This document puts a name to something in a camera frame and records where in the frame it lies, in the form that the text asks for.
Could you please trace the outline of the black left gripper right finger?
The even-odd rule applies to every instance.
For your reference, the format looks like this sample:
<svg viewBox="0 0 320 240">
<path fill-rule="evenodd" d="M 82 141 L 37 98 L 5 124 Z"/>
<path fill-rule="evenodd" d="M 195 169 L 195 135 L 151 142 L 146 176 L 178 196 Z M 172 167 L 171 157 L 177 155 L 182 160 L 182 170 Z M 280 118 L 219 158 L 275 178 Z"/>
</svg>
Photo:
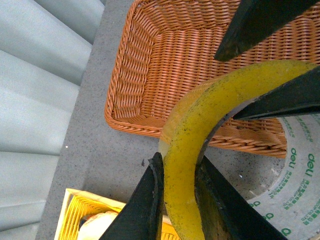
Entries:
<svg viewBox="0 0 320 240">
<path fill-rule="evenodd" d="M 195 198 L 206 240 L 285 240 L 207 157 L 195 171 Z"/>
</svg>

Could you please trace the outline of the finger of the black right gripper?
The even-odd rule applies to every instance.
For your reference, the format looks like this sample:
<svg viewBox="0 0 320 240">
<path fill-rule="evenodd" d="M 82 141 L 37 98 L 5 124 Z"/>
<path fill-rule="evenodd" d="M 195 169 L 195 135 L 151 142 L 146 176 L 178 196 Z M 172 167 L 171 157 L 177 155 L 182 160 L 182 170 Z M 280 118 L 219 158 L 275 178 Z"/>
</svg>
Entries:
<svg viewBox="0 0 320 240">
<path fill-rule="evenodd" d="M 320 68 L 314 69 L 260 96 L 233 116 L 258 120 L 313 115 L 320 112 Z"/>
<path fill-rule="evenodd" d="M 226 62 L 241 55 L 316 3 L 316 0 L 242 0 L 214 58 Z"/>
</svg>

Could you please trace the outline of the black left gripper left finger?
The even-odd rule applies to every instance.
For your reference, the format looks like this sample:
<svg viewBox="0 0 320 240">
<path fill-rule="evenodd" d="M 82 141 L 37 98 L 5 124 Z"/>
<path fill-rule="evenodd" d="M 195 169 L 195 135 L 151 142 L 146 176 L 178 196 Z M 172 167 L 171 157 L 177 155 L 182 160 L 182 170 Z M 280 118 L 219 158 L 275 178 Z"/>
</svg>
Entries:
<svg viewBox="0 0 320 240">
<path fill-rule="evenodd" d="M 159 152 L 129 201 L 100 237 L 101 240 L 160 240 L 164 205 L 164 166 Z"/>
</svg>

